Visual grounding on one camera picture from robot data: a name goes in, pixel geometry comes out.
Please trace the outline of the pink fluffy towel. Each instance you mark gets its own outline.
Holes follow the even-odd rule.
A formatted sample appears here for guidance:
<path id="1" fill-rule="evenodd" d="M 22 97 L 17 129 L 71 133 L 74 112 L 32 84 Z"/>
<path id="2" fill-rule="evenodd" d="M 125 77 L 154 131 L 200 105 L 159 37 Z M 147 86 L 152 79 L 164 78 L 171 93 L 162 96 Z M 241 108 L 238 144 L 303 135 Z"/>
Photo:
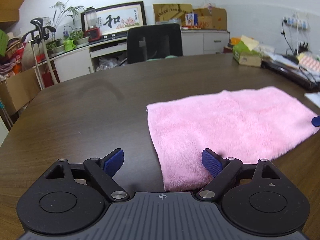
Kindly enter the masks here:
<path id="1" fill-rule="evenodd" d="M 147 106 L 150 136 L 166 191 L 211 181 L 202 151 L 246 164 L 276 159 L 317 133 L 315 113 L 276 87 L 224 90 Z"/>

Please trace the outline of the red white label sheet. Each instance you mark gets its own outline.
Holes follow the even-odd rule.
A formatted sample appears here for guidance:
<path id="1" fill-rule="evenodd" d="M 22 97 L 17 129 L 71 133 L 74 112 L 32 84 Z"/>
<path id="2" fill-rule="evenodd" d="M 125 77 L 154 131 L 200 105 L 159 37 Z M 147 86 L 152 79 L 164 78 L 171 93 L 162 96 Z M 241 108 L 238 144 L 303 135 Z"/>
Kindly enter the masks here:
<path id="1" fill-rule="evenodd" d="M 314 55 L 309 52 L 300 53 L 297 56 L 299 65 L 313 73 L 319 74 L 320 72 L 320 60 L 319 55 Z"/>

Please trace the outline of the white power strip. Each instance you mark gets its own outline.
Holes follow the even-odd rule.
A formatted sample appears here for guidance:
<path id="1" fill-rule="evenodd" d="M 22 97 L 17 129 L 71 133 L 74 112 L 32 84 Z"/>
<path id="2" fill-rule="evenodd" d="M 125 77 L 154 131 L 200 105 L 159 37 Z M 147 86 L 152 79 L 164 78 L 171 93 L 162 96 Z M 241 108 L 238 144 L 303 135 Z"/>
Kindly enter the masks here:
<path id="1" fill-rule="evenodd" d="M 307 20 L 301 20 L 296 17 L 284 17 L 283 22 L 285 25 L 296 28 L 298 30 L 308 30 L 309 28 Z"/>

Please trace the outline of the green tissue box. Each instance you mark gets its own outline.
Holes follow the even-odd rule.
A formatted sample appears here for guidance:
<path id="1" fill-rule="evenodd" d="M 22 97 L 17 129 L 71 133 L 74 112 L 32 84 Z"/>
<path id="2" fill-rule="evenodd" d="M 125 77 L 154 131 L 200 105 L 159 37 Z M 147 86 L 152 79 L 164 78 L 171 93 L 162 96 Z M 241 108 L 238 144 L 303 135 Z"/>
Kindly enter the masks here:
<path id="1" fill-rule="evenodd" d="M 240 41 L 233 46 L 233 58 L 241 66 L 260 67 L 261 53 L 257 51 L 259 42 L 242 35 Z"/>

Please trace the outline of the large cardboard box on floor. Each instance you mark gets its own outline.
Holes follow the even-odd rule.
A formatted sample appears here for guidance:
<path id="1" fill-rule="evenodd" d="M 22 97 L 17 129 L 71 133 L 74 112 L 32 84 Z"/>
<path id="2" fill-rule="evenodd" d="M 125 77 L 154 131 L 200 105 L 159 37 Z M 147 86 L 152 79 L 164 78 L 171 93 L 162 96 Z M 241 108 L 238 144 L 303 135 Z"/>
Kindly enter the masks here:
<path id="1" fill-rule="evenodd" d="M 40 91 L 35 70 L 29 69 L 1 82 L 1 101 L 7 113 L 13 115 Z"/>

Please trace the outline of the white low cabinet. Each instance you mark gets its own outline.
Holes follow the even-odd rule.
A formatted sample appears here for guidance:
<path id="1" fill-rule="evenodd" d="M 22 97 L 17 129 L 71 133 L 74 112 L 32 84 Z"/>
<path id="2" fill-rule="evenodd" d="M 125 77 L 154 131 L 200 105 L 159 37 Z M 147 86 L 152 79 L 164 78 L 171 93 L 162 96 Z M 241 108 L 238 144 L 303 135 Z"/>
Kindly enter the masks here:
<path id="1" fill-rule="evenodd" d="M 183 30 L 182 53 L 184 56 L 219 54 L 227 46 L 230 33 L 221 30 Z M 146 38 L 141 38 L 134 52 L 127 48 L 127 39 L 122 37 L 98 42 L 58 55 L 50 60 L 61 82 L 97 71 L 99 58 L 116 58 L 122 61 L 128 56 L 142 55 L 143 61 L 157 59 L 159 49 L 148 49 Z"/>

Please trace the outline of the green plush cushion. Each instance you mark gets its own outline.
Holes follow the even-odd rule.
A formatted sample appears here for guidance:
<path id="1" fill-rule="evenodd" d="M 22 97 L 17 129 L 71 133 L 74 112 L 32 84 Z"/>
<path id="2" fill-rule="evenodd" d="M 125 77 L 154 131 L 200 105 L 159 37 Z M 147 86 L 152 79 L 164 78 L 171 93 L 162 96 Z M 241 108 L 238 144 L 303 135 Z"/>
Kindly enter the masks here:
<path id="1" fill-rule="evenodd" d="M 169 56 L 161 57 L 161 58 L 148 59 L 148 60 L 146 60 L 146 62 L 152 62 L 152 61 L 158 61 L 158 60 L 164 60 L 164 59 L 175 59 L 175 58 L 178 58 L 178 56 L 169 55 Z"/>

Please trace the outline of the black mesh office chair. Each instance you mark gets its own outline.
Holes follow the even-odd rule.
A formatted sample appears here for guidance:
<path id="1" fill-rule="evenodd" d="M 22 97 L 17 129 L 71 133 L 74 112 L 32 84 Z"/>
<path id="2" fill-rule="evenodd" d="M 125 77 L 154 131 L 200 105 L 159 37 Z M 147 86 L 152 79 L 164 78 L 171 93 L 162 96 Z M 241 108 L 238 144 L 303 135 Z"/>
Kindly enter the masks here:
<path id="1" fill-rule="evenodd" d="M 131 28 L 127 33 L 127 63 L 169 55 L 183 56 L 181 27 L 177 23 Z"/>

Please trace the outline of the potted green plant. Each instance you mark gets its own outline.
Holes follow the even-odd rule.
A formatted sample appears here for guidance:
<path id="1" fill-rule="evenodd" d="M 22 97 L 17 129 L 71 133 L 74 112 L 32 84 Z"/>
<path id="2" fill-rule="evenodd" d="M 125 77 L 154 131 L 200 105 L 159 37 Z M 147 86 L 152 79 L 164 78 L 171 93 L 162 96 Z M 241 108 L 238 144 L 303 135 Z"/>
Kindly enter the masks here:
<path id="1" fill-rule="evenodd" d="M 63 2 L 56 2 L 50 7 L 54 13 L 52 17 L 45 17 L 45 26 L 55 28 L 56 32 L 49 34 L 49 41 L 46 44 L 46 49 L 49 55 L 56 53 L 56 48 L 63 46 L 64 40 L 67 40 L 69 33 L 71 33 L 76 25 L 76 21 L 80 19 L 82 12 L 86 8 L 82 5 L 71 6 Z"/>

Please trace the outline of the red base blender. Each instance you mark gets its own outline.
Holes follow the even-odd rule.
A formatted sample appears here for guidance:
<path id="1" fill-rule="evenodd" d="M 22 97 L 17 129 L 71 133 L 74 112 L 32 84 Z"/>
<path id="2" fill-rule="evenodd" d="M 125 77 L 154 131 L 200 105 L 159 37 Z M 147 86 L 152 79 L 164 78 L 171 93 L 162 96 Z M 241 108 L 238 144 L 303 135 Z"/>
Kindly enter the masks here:
<path id="1" fill-rule="evenodd" d="M 98 27 L 97 12 L 93 7 L 85 10 L 85 22 L 87 24 L 85 34 L 89 37 L 89 42 L 98 41 L 101 39 L 100 28 Z"/>

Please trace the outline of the brown cardboard box on cabinet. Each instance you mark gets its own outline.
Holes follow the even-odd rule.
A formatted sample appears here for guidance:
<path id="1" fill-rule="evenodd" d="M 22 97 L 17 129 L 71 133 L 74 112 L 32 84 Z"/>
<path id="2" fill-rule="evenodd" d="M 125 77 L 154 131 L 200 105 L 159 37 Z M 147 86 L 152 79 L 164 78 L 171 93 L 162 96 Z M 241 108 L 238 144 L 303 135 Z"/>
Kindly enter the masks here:
<path id="1" fill-rule="evenodd" d="M 197 14 L 198 27 L 209 30 L 227 30 L 227 12 L 223 8 L 212 7 L 194 9 Z"/>

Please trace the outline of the framed calligraphy picture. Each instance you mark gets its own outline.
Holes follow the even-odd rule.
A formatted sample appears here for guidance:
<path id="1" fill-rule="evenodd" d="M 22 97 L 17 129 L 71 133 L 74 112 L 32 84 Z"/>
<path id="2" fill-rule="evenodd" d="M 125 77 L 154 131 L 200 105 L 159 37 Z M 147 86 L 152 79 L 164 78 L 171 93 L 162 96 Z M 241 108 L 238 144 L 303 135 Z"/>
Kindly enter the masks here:
<path id="1" fill-rule="evenodd" d="M 123 36 L 131 28 L 146 25 L 144 3 L 130 2 L 95 9 L 98 17 L 101 39 Z M 81 13 L 82 31 L 85 34 L 87 24 L 85 12 Z"/>

